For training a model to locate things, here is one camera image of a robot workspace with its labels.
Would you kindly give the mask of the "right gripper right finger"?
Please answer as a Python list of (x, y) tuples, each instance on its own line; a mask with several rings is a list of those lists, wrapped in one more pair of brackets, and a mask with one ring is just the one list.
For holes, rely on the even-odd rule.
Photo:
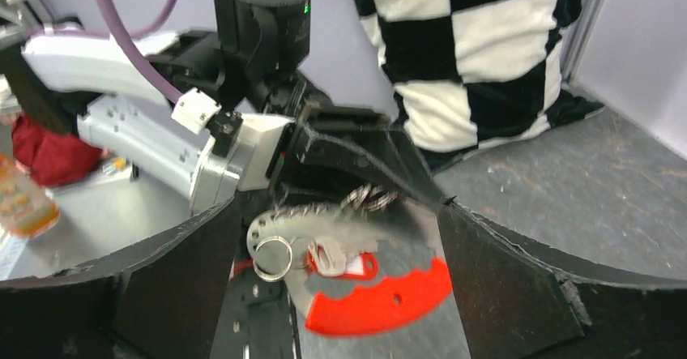
[(683, 280), (593, 263), (454, 203), (437, 219), (472, 357), (685, 357)]

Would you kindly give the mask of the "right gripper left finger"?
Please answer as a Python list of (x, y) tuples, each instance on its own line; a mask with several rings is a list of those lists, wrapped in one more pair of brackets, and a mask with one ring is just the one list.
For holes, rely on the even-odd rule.
[(4, 358), (229, 358), (237, 240), (227, 201), (103, 258), (1, 284)]

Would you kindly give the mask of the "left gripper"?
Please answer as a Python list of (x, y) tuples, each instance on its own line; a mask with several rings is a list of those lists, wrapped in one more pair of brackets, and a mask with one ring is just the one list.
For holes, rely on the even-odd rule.
[(371, 109), (307, 104), (278, 142), (268, 168), (274, 196), (345, 196), (370, 184), (427, 207), (450, 204), (408, 135)]

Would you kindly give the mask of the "metal key organizer red handle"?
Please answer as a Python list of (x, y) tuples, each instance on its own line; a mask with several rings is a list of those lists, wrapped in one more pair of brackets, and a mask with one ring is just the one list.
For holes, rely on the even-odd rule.
[(257, 275), (284, 283), (319, 335), (393, 331), (453, 292), (434, 212), (379, 186), (264, 212), (246, 247)]

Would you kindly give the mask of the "key with red tag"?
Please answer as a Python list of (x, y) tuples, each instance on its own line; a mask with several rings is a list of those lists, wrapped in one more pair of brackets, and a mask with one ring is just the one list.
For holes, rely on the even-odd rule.
[(347, 253), (335, 239), (327, 237), (309, 243), (304, 262), (308, 271), (324, 278), (370, 281), (378, 273), (378, 262), (372, 253)]

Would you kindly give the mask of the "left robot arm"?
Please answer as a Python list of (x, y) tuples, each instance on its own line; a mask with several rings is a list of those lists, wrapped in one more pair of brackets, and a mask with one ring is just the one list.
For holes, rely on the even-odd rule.
[(373, 211), (446, 201), (408, 136), (336, 106), (299, 69), (310, 0), (215, 0), (215, 31), (135, 41), (112, 0), (109, 32), (42, 28), (1, 39), (21, 109), (59, 135), (117, 150), (204, 210), (246, 190), (275, 203)]

